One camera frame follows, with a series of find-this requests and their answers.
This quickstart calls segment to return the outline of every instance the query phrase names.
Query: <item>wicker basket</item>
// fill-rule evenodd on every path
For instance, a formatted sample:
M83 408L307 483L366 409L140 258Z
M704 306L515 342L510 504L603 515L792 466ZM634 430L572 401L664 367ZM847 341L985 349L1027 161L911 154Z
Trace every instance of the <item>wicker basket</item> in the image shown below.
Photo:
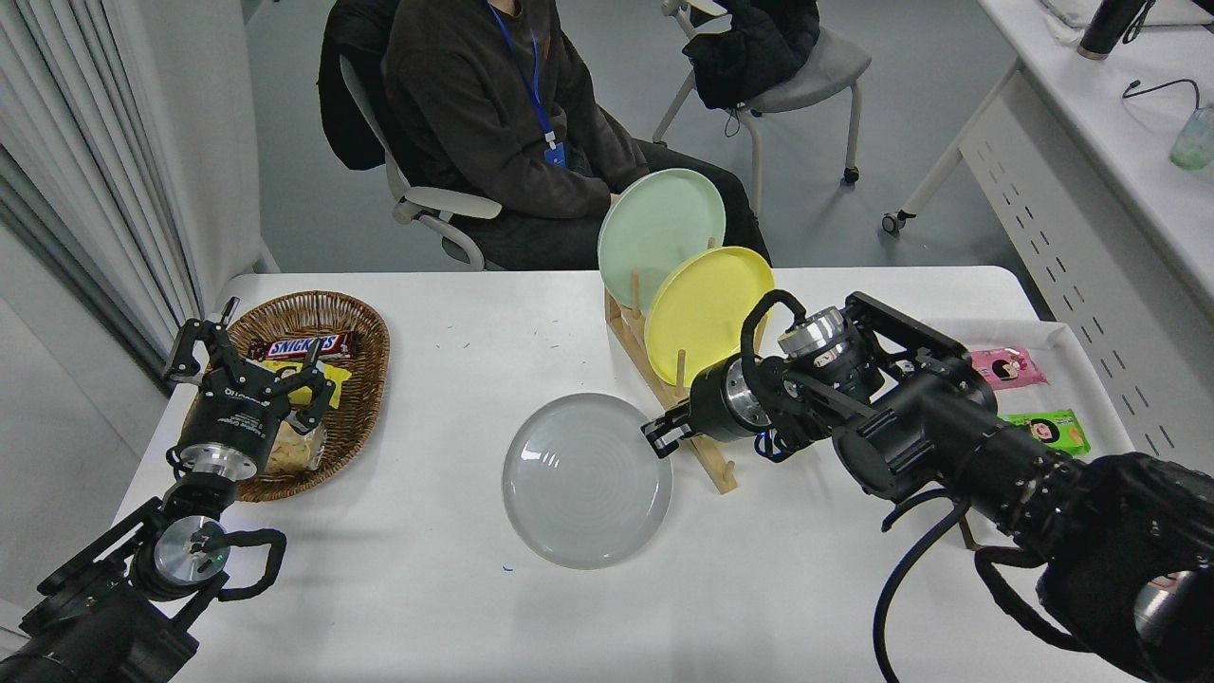
M352 375L341 387L341 405L324 416L328 437L314 472L256 477L240 483L239 500L274 501L301 494L329 479L367 443L379 417L387 375L387 325L374 308L337 291L296 291L253 308L232 323L228 335L237 352L249 352L255 338L273 341L357 330L361 351L350 360L324 362Z

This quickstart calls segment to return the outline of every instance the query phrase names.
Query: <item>green snack package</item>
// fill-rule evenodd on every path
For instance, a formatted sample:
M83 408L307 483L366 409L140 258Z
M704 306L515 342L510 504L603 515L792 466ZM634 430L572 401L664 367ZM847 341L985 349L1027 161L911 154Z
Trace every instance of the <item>green snack package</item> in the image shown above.
M1003 420L1027 427L1034 439L1070 456L1082 456L1091 450L1072 410L1009 415L1003 416Z

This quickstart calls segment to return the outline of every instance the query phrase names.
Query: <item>snack bag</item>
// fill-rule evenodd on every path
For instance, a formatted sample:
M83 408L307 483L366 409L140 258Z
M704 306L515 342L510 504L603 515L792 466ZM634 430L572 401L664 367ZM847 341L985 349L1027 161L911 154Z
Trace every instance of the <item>snack bag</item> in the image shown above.
M261 474L278 476L296 472L314 472L320 467L320 451L324 448L324 426L320 425L307 434L300 434L283 425L270 450L270 462Z
M992 389L1012 389L1029 385L1048 383L1045 374L1037 368L1028 352L1020 347L1004 347L985 352L970 352L970 363Z
M283 377L290 377L304 368L304 364L295 362L257 362L257 364L273 372L289 369ZM325 380L331 380L337 386L333 391L333 399L329 400L329 408L336 409L341 404L341 383L350 380L350 376L353 374L346 369L325 365L319 362L317 362L316 368L324 374ZM287 399L291 403L293 408L302 409L312 403L312 391L307 387L301 387L288 394Z
M1070 456L1082 456L1091 450L1074 411L1010 415L1003 416L1003 420L1027 427L1033 439Z

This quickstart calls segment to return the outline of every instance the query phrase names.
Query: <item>chair caster wheel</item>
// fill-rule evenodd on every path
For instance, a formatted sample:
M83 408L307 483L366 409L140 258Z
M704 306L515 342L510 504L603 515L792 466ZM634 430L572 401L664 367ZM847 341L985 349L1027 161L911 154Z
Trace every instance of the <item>chair caster wheel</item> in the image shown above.
M890 234L897 234L906 226L907 218L913 218L915 214L908 214L901 209L896 214L885 214L881 217L881 229Z

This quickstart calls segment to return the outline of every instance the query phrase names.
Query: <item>gray floor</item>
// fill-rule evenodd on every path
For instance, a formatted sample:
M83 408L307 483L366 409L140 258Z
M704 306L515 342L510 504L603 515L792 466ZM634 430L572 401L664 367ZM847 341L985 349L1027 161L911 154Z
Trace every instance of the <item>gray floor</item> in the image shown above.
M265 2L249 22L261 156L262 229L287 271L459 269L437 237L398 226L381 171L346 170L320 131L317 56L330 0ZM600 103L648 137L687 74L685 39L658 0L560 0L566 33ZM855 188L839 186L849 97L764 118L762 228L777 266L1004 266L1027 281L977 183L954 172L900 237L880 216L901 206L1014 52L982 10L961 0L819 0L823 22L873 55ZM693 95L671 147L750 172L745 130Z

